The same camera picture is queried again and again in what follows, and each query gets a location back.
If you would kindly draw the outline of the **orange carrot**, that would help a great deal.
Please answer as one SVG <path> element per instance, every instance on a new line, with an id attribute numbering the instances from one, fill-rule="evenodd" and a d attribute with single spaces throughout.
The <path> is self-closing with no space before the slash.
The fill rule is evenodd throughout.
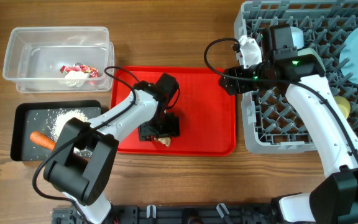
<path id="1" fill-rule="evenodd" d="M 48 136 L 38 131 L 33 131 L 30 134 L 30 141 L 38 146 L 49 149 L 50 151 L 55 149 L 55 141 L 51 140 Z"/>

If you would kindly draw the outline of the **yellow plastic cup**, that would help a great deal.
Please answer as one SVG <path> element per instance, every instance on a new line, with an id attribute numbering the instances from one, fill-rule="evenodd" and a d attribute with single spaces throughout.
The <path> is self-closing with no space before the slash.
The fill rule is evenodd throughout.
<path id="1" fill-rule="evenodd" d="M 337 103 L 337 106 L 340 109 L 342 115 L 347 119 L 351 112 L 351 105 L 349 101 L 342 96 L 335 96 L 334 100 Z"/>

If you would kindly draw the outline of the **red snack wrapper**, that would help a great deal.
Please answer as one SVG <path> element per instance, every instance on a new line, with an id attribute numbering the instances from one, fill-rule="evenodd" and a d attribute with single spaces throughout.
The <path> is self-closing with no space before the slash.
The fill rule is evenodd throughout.
<path id="1" fill-rule="evenodd" d="M 88 78 L 98 78 L 99 77 L 99 71 L 93 67 L 90 67 L 88 65 L 84 65 L 82 63 L 75 63 L 73 66 L 66 66 L 63 65 L 60 69 L 60 72 L 64 74 L 64 76 L 70 72 L 70 71 L 77 71 L 77 72 L 84 72 L 88 73 Z"/>

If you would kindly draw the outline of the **white tissue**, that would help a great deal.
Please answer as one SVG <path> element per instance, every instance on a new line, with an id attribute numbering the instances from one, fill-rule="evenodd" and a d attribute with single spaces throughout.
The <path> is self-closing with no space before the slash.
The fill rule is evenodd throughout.
<path id="1" fill-rule="evenodd" d="M 88 77 L 88 73 L 70 71 L 65 75 L 63 80 L 59 81 L 59 84 L 69 87 L 81 87 L 85 84 L 85 81 Z"/>

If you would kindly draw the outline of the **mint green bowl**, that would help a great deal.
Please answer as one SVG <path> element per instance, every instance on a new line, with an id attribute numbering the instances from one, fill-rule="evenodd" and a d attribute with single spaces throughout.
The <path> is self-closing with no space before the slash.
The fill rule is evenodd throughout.
<path id="1" fill-rule="evenodd" d="M 314 55 L 318 61 L 318 63 L 322 66 L 324 72 L 326 71 L 324 63 L 321 59 L 321 57 L 318 55 L 318 53 L 312 49 L 312 48 L 304 48 L 298 51 L 298 56 L 302 56 L 302 55 Z"/>

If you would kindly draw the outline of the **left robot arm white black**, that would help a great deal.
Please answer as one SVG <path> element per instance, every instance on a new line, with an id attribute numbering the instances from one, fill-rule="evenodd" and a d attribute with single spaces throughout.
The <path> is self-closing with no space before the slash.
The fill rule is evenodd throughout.
<path id="1" fill-rule="evenodd" d="M 86 223 L 102 223 L 111 210 L 104 189 L 118 145 L 137 130 L 140 141 L 178 137 L 179 119 L 169 112 L 178 99 L 179 84 L 164 73 L 156 83 L 141 81 L 130 87 L 125 100 L 86 122 L 72 118 L 64 125 L 52 154 L 40 170 L 71 202 Z"/>

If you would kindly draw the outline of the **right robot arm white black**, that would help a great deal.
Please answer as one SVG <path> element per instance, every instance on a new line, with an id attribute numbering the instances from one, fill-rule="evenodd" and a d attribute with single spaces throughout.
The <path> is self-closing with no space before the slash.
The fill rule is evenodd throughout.
<path id="1" fill-rule="evenodd" d="M 311 48 L 299 49 L 291 27 L 272 26 L 260 42 L 234 39 L 241 65 L 221 73 L 230 95 L 281 88 L 305 125 L 325 179 L 312 192 L 282 196 L 279 217 L 288 223 L 358 223 L 358 137 L 331 93 L 325 67 Z"/>

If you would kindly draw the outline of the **brown food scrap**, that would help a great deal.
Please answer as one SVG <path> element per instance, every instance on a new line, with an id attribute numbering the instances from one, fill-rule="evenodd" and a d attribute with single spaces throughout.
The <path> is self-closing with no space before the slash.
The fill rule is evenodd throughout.
<path id="1" fill-rule="evenodd" d="M 159 143 L 163 144 L 166 147 L 169 147 L 171 145 L 171 138 L 170 137 L 165 137 L 165 138 L 155 138 L 156 141 L 158 141 Z"/>

